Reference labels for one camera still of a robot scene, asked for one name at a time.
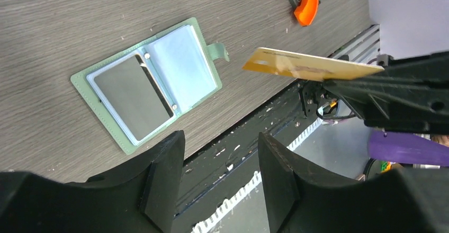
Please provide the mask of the green leather card holder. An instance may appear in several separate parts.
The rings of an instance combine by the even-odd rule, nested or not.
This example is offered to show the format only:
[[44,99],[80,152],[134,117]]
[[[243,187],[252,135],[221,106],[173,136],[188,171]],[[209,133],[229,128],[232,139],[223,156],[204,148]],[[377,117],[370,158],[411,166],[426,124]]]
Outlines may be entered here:
[[71,83],[125,154],[217,92],[228,59],[191,17],[73,74]]

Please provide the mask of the gold orange credit card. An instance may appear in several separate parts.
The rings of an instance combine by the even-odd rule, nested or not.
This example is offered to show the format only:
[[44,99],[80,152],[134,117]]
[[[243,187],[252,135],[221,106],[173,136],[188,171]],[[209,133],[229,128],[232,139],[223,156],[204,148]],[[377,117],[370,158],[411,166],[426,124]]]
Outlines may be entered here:
[[353,80],[384,71],[382,66],[259,47],[243,70],[322,82]]

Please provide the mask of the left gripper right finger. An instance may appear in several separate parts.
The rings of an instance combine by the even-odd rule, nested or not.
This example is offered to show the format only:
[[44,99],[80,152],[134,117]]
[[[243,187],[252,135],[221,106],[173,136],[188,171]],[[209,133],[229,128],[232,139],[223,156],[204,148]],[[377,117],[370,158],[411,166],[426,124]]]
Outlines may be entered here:
[[448,232],[448,169],[393,169],[367,181],[258,137],[270,232]]

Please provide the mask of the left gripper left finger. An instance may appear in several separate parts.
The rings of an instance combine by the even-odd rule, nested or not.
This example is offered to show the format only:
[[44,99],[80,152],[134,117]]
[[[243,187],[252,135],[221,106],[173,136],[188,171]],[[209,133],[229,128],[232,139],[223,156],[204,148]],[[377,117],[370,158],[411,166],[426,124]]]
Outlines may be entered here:
[[175,131],[84,183],[2,172],[1,232],[170,232],[184,149]]

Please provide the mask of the orange curved toy piece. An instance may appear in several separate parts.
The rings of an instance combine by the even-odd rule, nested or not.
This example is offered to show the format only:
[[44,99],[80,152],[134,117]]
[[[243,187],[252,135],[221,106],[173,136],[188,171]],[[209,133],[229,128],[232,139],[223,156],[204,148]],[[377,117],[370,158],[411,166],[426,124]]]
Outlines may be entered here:
[[319,0],[301,0],[294,10],[294,16],[301,26],[309,26],[316,17]]

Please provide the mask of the purple object beyond table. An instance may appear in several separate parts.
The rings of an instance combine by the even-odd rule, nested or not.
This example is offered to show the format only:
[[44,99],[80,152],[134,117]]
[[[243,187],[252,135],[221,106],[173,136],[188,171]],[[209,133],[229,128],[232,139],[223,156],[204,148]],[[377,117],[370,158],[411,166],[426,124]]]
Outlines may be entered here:
[[448,166],[448,147],[412,133],[371,132],[368,153],[373,159],[405,164]]

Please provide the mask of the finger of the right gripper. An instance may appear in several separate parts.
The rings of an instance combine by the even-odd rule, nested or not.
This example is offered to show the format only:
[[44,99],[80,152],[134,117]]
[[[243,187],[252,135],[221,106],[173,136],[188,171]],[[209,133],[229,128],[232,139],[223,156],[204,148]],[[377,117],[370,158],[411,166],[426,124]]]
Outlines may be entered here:
[[368,127],[393,132],[448,134],[448,52],[393,59],[384,71],[354,80],[330,79],[323,87]]

